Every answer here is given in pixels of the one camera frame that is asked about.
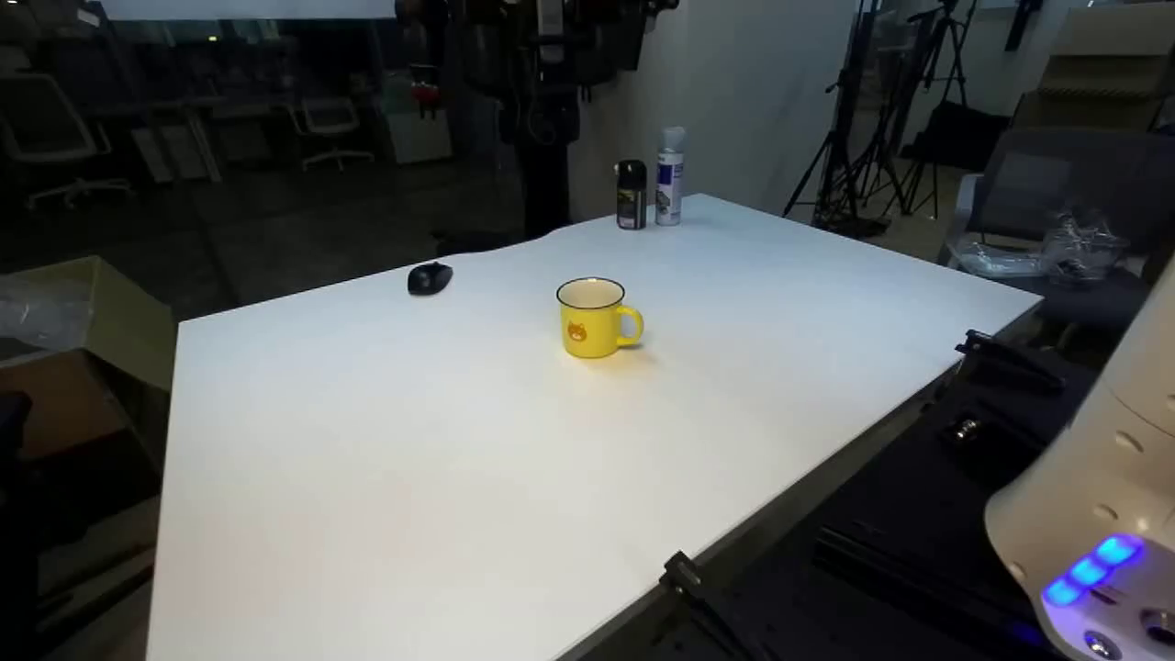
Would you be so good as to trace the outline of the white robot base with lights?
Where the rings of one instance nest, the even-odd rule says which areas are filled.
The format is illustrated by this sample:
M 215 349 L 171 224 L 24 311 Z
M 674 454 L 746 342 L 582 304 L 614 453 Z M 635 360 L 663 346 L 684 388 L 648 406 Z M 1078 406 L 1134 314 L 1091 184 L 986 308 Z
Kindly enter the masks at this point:
M 1175 266 L 985 532 L 1067 661 L 1175 661 Z

